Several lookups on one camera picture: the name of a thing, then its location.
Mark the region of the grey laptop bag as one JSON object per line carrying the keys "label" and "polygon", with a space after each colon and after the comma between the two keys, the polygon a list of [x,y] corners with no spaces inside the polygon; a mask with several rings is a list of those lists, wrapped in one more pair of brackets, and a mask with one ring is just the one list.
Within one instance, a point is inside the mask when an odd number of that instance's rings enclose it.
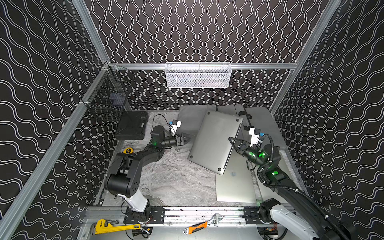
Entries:
{"label": "grey laptop bag", "polygon": [[188,145],[192,145],[199,130],[203,119],[207,112],[216,111],[215,105],[201,106],[181,106],[178,114],[178,121],[181,121],[181,126],[178,127],[177,134],[187,134],[191,137]]}
{"label": "grey laptop bag", "polygon": [[275,119],[272,117],[271,113],[267,108],[244,108],[242,105],[236,105],[236,109],[238,114],[245,110],[248,114],[252,116],[252,118],[250,119],[250,124],[247,120],[247,117],[243,116],[244,126],[251,125],[256,129],[260,129],[262,133],[269,134],[272,137],[275,146],[280,147],[281,150],[287,149],[287,145],[281,134],[281,131]]}
{"label": "grey laptop bag", "polygon": [[218,112],[212,112],[206,115],[205,125],[206,142],[214,148],[219,148],[228,155],[232,150],[232,145],[228,140],[229,137],[242,139],[247,142],[245,132],[243,131],[243,118],[238,116],[235,106],[219,107]]}

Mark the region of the dark grey laptop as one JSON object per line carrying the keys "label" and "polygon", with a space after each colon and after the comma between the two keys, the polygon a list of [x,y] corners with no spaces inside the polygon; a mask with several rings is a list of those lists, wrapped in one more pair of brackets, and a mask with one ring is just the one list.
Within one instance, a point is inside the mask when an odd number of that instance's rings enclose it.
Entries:
{"label": "dark grey laptop", "polygon": [[218,175],[227,167],[232,145],[229,138],[236,138],[243,118],[220,112],[208,111],[194,140],[188,160]]}

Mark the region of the silver laptop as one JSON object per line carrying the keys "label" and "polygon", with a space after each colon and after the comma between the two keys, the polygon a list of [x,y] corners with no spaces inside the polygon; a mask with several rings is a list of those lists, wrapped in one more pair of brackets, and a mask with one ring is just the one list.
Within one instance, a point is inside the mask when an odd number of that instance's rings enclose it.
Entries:
{"label": "silver laptop", "polygon": [[216,174],[216,198],[219,202],[256,203],[256,194],[246,158],[232,152],[223,175]]}
{"label": "silver laptop", "polygon": [[[290,177],[290,179],[295,183],[296,186],[298,186],[301,190],[303,190],[303,186],[302,186],[303,182],[300,179],[300,175],[297,171],[296,166],[294,165],[294,161],[292,156],[290,155],[289,150],[286,148],[281,149],[280,155],[282,156],[282,159],[280,160],[278,166]],[[257,180],[257,182],[258,182],[261,198],[263,201],[273,198],[279,201],[282,205],[287,205],[287,206],[290,205],[287,200],[283,199],[283,197],[279,196],[277,193],[273,192],[271,189],[263,186],[260,180]]]}

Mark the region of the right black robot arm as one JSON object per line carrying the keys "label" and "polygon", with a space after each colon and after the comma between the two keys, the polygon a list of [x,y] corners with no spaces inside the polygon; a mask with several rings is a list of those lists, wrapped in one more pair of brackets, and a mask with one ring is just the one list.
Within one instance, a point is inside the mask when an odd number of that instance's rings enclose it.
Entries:
{"label": "right black robot arm", "polygon": [[259,219],[263,223],[275,222],[301,240],[356,240],[357,229],[353,225],[336,220],[310,196],[299,189],[280,167],[279,148],[271,136],[269,144],[252,148],[245,140],[230,137],[233,149],[255,166],[253,170],[261,184],[287,201],[298,215],[288,211],[278,200],[270,198],[260,204]]}

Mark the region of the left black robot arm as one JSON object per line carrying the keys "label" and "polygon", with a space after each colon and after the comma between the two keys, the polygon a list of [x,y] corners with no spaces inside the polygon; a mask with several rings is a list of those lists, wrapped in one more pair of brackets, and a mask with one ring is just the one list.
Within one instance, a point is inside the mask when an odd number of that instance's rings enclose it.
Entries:
{"label": "left black robot arm", "polygon": [[191,139],[192,136],[185,133],[166,136],[163,126],[153,127],[151,140],[144,150],[116,155],[106,173],[105,190],[122,198],[134,213],[146,214],[150,207],[149,201],[139,190],[143,167],[159,161],[166,149],[184,146]]}

